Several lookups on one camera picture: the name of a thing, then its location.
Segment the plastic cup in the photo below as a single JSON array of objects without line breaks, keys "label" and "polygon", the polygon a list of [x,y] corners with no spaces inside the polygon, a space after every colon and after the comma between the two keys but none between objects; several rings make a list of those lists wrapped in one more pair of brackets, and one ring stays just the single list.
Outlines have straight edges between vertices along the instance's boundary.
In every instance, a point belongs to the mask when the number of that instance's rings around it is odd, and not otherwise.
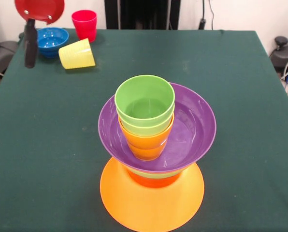
[{"label": "plastic cup", "polygon": [[123,82],[115,93],[117,113],[123,122],[136,127],[154,127],[170,122],[175,92],[158,76],[140,75]]},{"label": "plastic cup", "polygon": [[142,137],[149,137],[149,136],[154,136],[156,134],[159,134],[161,132],[163,132],[165,129],[167,129],[167,127],[169,126],[170,122],[171,122],[171,119],[172,119],[172,115],[169,115],[169,117],[153,126],[153,127],[136,127],[126,121],[124,121],[122,118],[120,118],[120,121],[121,121],[121,124],[124,126],[124,128],[130,132],[131,134],[134,134],[134,135],[138,135],[138,136],[142,136]]},{"label": "plastic cup", "polygon": [[97,14],[90,10],[80,10],[72,14],[72,21],[80,40],[93,42],[97,34]]},{"label": "plastic cup", "polygon": [[65,69],[95,66],[88,39],[80,40],[59,49],[59,57]]},{"label": "plastic cup", "polygon": [[141,137],[129,133],[121,124],[119,117],[118,121],[127,140],[127,144],[133,154],[140,160],[150,161],[158,158],[163,152],[173,127],[174,114],[172,116],[170,125],[165,131],[150,137]]}]

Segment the orange plate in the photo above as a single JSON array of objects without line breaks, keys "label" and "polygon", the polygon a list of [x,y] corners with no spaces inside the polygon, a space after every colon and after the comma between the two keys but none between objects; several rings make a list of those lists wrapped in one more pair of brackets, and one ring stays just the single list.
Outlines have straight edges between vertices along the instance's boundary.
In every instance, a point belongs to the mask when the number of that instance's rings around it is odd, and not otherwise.
[{"label": "orange plate", "polygon": [[184,225],[198,211],[204,180],[195,163],[177,176],[154,180],[131,177],[111,158],[101,176],[100,193],[107,211],[123,226],[139,232],[167,232]]}]

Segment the stacked cups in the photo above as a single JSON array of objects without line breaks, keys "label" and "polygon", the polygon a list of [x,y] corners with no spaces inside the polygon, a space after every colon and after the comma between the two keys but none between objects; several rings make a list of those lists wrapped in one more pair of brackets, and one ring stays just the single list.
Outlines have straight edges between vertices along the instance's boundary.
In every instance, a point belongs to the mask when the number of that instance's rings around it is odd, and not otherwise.
[{"label": "stacked cups", "polygon": [[174,121],[174,89],[152,75],[123,82],[115,94],[119,125],[133,154],[141,160],[160,156]]}]

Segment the stack of dishes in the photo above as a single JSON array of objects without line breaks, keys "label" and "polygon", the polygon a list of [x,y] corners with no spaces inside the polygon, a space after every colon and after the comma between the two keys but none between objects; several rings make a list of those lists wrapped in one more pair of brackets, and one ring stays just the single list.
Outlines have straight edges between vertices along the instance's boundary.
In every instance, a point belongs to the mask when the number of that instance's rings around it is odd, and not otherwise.
[{"label": "stack of dishes", "polygon": [[214,113],[200,95],[160,77],[133,77],[102,108],[98,131],[113,157],[100,191],[114,219],[135,231],[161,232],[194,216],[204,196],[195,162],[216,134]]}]

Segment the plastic bowl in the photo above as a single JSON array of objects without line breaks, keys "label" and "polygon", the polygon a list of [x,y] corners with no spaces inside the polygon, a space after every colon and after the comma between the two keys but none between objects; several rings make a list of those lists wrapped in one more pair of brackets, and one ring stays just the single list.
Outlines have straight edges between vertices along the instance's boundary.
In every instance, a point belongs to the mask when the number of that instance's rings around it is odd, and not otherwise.
[{"label": "plastic bowl", "polygon": [[69,33],[62,28],[43,28],[38,30],[38,49],[46,56],[51,52],[58,55],[58,50],[65,46],[69,39]]},{"label": "plastic bowl", "polygon": [[153,127],[136,127],[128,122],[125,122],[122,118],[120,118],[120,121],[121,121],[121,124],[124,126],[124,128],[131,134],[142,136],[142,137],[149,137],[149,136],[154,136],[156,134],[159,134],[163,132],[165,129],[167,129],[167,127],[169,126],[171,122],[172,114],[164,122],[161,122],[160,124],[155,125]]},{"label": "plastic bowl", "polygon": [[133,169],[131,167],[125,166],[129,171],[133,172],[136,175],[145,177],[145,178],[149,178],[149,179],[164,179],[164,178],[169,178],[172,176],[175,176],[179,173],[181,173],[183,170],[185,170],[186,168],[182,168],[173,172],[164,172],[164,173],[150,173],[150,172],[143,172],[143,171],[139,171],[136,169]]},{"label": "plastic bowl", "polygon": [[150,137],[131,134],[123,127],[119,117],[118,122],[133,154],[140,160],[150,161],[158,158],[164,150],[173,127],[174,114],[171,123],[165,131]]},{"label": "plastic bowl", "polygon": [[115,93],[120,118],[136,127],[154,127],[174,111],[175,92],[158,76],[140,75],[123,82]]}]

